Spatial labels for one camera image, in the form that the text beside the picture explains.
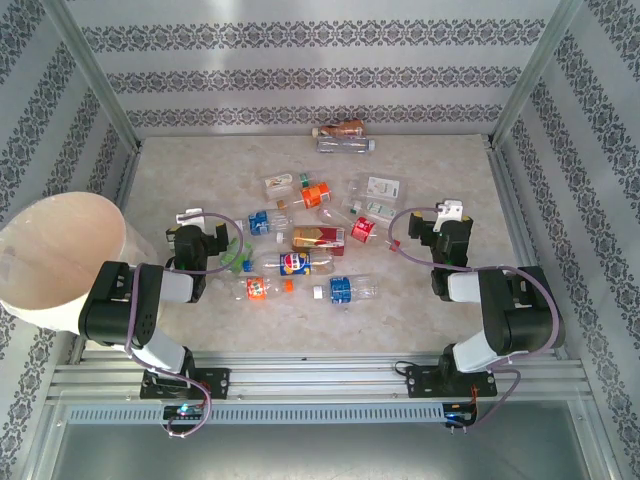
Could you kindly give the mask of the green plastic bottle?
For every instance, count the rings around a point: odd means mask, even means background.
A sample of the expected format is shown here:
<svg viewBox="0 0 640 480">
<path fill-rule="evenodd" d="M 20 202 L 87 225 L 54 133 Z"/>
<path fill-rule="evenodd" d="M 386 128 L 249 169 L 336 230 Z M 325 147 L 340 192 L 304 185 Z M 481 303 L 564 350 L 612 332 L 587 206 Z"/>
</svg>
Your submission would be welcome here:
<svg viewBox="0 0 640 480">
<path fill-rule="evenodd" d="M 242 251 L 239 252 L 239 239 L 233 238 L 225 252 L 220 255 L 220 264 L 228 265 L 229 270 L 234 274 L 244 272 L 244 263 L 250 261 L 253 256 L 253 244 L 245 241 Z"/>
</svg>

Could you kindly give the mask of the slim clear bottle white label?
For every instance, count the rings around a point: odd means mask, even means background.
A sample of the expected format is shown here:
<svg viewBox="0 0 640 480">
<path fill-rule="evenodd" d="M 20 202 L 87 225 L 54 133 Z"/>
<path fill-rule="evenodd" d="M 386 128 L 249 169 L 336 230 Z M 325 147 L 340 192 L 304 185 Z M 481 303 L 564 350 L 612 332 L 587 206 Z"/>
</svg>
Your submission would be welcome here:
<svg viewBox="0 0 640 480">
<path fill-rule="evenodd" d="M 370 200 L 349 197 L 342 201 L 342 207 L 354 215 L 364 216 L 378 222 L 389 223 L 397 210 L 386 204 Z"/>
</svg>

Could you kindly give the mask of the wide clear bottle white label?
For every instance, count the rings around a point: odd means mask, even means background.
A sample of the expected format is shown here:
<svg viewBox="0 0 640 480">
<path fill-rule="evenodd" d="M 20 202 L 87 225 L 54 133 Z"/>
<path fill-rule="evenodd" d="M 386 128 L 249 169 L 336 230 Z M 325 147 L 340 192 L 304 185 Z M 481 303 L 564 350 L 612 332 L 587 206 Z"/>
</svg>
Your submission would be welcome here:
<svg viewBox="0 0 640 480">
<path fill-rule="evenodd" d="M 407 181 L 404 178 L 378 173 L 361 173 L 348 184 L 348 191 L 352 195 L 389 202 L 403 201 L 406 190 Z"/>
</svg>

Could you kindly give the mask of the red label bottle red cap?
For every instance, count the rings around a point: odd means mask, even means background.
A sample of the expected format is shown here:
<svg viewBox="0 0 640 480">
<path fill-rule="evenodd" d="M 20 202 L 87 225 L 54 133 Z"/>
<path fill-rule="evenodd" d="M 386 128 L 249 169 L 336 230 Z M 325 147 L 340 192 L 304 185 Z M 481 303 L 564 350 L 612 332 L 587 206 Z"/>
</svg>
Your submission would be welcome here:
<svg viewBox="0 0 640 480">
<path fill-rule="evenodd" d="M 364 245 L 384 247 L 396 251 L 399 242 L 391 241 L 389 229 L 380 221 L 359 214 L 346 213 L 330 205 L 320 206 L 316 212 L 325 224 L 341 227 L 345 236 Z"/>
</svg>

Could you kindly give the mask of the cola bottle blue cap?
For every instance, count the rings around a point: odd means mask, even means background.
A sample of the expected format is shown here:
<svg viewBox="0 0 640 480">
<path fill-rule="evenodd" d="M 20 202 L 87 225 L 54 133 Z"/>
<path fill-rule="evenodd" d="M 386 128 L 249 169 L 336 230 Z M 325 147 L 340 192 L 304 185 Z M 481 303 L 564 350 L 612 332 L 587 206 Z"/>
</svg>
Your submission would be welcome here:
<svg viewBox="0 0 640 480">
<path fill-rule="evenodd" d="M 261 276 L 329 275 L 334 272 L 334 257 L 324 251 L 268 252 L 243 262 L 245 273 Z"/>
</svg>

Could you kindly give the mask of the crane label bottle green band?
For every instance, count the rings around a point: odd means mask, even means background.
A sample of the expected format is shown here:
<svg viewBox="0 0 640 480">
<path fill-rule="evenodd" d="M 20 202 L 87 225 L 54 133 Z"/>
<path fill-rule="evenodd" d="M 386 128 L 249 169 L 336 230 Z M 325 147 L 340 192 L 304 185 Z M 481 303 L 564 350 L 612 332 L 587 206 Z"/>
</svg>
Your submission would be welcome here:
<svg viewBox="0 0 640 480">
<path fill-rule="evenodd" d="M 262 177 L 260 185 L 266 200 L 275 201 L 289 197 L 303 188 L 313 186 L 318 181 L 318 174 L 313 171 L 285 171 Z"/>
</svg>

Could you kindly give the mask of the blue label clear bottle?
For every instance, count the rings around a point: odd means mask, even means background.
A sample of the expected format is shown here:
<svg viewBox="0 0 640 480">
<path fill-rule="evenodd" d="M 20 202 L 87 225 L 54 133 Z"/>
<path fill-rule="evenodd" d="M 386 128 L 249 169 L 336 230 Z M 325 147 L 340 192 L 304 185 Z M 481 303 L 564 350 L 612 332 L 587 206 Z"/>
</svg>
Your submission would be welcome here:
<svg viewBox="0 0 640 480">
<path fill-rule="evenodd" d="M 327 300 L 331 304 L 350 304 L 364 300 L 373 300 L 379 294 L 375 276 L 359 274 L 333 276 L 323 285 L 312 288 L 314 300 Z"/>
<path fill-rule="evenodd" d="M 293 217 L 285 210 L 263 209 L 235 220 L 235 224 L 250 236 L 277 235 L 291 228 Z"/>
</svg>

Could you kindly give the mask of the brown coffee bottle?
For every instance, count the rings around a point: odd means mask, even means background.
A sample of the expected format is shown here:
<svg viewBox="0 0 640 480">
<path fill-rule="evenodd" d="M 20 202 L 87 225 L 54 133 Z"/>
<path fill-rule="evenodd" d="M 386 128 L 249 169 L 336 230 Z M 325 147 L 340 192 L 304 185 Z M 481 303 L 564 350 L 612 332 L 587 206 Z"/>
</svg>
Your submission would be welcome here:
<svg viewBox="0 0 640 480">
<path fill-rule="evenodd" d="M 362 120 L 355 119 L 336 124 L 323 125 L 320 127 L 314 127 L 311 130 L 313 138 L 319 138 L 323 136 L 328 137 L 362 137 L 366 135 L 365 125 Z"/>
</svg>

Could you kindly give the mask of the white plastic bin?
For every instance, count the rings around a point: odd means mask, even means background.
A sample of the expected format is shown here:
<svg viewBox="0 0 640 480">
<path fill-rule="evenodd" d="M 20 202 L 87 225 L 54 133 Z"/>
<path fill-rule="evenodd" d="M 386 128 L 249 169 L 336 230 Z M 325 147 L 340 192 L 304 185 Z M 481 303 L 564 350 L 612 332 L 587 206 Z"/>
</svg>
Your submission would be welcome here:
<svg viewBox="0 0 640 480">
<path fill-rule="evenodd" d="M 107 198 L 69 192 L 39 200 L 0 229 L 0 306 L 37 327 L 77 334 L 106 261 L 160 262 Z"/>
</svg>

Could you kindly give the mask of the orange label bottle gold cap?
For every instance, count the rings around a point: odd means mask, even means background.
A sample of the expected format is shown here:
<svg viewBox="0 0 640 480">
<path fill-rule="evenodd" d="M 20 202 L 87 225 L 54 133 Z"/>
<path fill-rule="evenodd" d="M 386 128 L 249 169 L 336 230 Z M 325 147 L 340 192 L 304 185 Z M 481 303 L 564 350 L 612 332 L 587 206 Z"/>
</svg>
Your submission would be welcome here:
<svg viewBox="0 0 640 480">
<path fill-rule="evenodd" d="M 321 182 L 309 187 L 303 187 L 289 198 L 277 201 L 281 210 L 308 210 L 331 201 L 331 188 L 327 182 Z"/>
</svg>

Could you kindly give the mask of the clear bottle lilac cap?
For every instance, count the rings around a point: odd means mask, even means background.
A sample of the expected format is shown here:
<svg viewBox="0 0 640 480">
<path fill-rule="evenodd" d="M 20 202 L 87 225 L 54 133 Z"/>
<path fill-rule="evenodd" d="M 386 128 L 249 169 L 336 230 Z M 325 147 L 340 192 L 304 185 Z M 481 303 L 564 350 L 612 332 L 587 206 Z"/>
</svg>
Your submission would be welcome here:
<svg viewBox="0 0 640 480">
<path fill-rule="evenodd" d="M 365 154 L 374 151 L 376 142 L 367 138 L 319 138 L 316 151 L 323 154 Z"/>
</svg>

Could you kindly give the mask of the small circuit board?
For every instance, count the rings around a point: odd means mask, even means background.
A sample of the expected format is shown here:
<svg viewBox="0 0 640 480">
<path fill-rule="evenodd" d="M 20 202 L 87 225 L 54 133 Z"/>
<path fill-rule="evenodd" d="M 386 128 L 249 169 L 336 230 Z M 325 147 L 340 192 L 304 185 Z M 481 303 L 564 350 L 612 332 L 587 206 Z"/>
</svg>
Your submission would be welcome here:
<svg viewBox="0 0 640 480">
<path fill-rule="evenodd" d="M 196 404 L 168 405 L 164 407 L 163 419 L 165 421 L 199 421 L 203 415 L 204 408 Z"/>
<path fill-rule="evenodd" d="M 446 403 L 443 412 L 447 425 L 467 428 L 476 422 L 478 409 L 475 403 Z"/>
</svg>

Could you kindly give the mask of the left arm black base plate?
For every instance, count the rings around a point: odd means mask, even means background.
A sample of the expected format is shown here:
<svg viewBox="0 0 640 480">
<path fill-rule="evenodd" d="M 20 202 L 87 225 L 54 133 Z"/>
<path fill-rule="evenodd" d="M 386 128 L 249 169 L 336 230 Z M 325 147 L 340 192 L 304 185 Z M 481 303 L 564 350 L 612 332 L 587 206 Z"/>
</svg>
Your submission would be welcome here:
<svg viewBox="0 0 640 480">
<path fill-rule="evenodd" d="M 229 369 L 196 368 L 194 381 L 205 387 L 214 400 L 225 400 L 230 386 Z M 196 386 L 166 375 L 145 370 L 139 396 L 143 400 L 203 400 L 204 393 Z"/>
</svg>

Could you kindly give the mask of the aluminium corner post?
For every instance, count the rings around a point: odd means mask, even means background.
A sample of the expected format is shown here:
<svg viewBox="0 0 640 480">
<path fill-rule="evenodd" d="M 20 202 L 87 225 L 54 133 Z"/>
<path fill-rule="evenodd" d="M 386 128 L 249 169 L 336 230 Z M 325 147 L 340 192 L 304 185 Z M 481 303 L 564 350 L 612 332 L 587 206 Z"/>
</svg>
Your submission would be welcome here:
<svg viewBox="0 0 640 480">
<path fill-rule="evenodd" d="M 120 105 L 118 98 L 94 55 L 82 29 L 73 18 L 66 0 L 39 0 L 80 67 L 89 87 L 106 112 L 119 138 L 129 150 L 137 149 L 141 140 Z"/>
<path fill-rule="evenodd" d="M 504 105 L 493 133 L 490 135 L 490 144 L 493 149 L 497 149 L 504 143 L 530 93 L 544 73 L 547 64 L 553 57 L 553 52 L 583 2 L 584 0 L 559 0 L 539 42 L 516 82 L 513 92 Z"/>
</svg>

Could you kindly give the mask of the aluminium mounting rail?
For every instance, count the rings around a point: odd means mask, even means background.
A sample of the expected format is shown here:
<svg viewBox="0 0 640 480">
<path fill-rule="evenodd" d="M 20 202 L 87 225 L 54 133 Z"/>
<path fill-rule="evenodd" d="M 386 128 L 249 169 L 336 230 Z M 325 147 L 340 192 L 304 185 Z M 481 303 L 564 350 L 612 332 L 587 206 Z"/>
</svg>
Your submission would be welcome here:
<svg viewBox="0 0 640 480">
<path fill-rule="evenodd" d="M 434 365 L 428 353 L 195 353 L 199 367 L 227 368 L 231 401 L 350 402 L 408 398 L 398 369 L 411 362 Z M 497 389 L 514 391 L 513 401 L 571 401 L 592 397 L 592 389 L 579 360 L 560 359 L 553 353 L 513 363 L 521 373 L 516 382 L 509 373 L 495 376 Z M 46 400 L 71 403 L 120 403 L 139 398 L 143 371 L 114 350 L 87 350 L 76 364 L 54 369 Z"/>
</svg>

